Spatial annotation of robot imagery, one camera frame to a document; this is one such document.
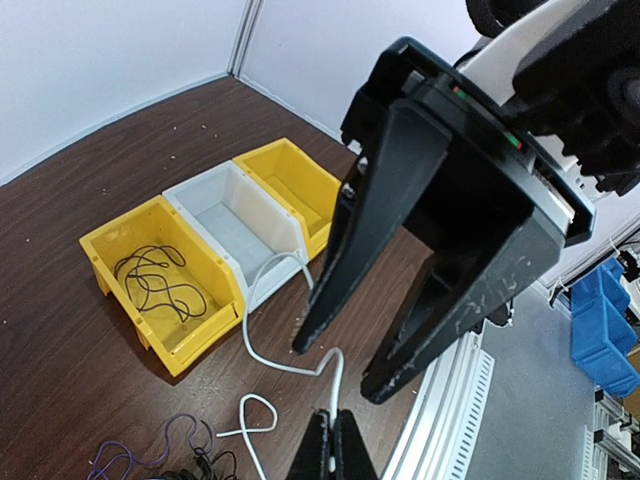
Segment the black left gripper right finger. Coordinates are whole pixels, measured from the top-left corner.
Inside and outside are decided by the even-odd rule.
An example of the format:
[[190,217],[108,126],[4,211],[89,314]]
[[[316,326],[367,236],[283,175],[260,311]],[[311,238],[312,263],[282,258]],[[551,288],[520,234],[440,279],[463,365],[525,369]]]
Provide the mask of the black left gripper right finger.
[[349,410],[338,411],[333,427],[333,454],[334,479],[378,479],[355,417]]

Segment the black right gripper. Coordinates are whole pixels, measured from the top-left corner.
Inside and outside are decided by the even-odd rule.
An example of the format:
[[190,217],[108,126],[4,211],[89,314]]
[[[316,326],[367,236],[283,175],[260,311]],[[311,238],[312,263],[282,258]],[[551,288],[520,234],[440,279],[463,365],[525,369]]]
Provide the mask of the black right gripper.
[[526,290],[562,250],[586,242],[593,203],[535,139],[543,96],[492,99],[464,65],[403,37],[382,52],[342,123],[361,151],[339,197],[339,249],[292,342],[306,353],[395,233],[435,252],[419,269],[366,369],[382,404],[455,340]]

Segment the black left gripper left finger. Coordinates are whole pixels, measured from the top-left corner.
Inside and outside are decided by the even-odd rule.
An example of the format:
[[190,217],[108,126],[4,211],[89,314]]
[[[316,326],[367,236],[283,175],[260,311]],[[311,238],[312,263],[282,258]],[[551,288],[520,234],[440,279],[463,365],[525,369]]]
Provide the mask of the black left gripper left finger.
[[286,480],[329,480],[331,429],[329,412],[315,411],[293,458]]

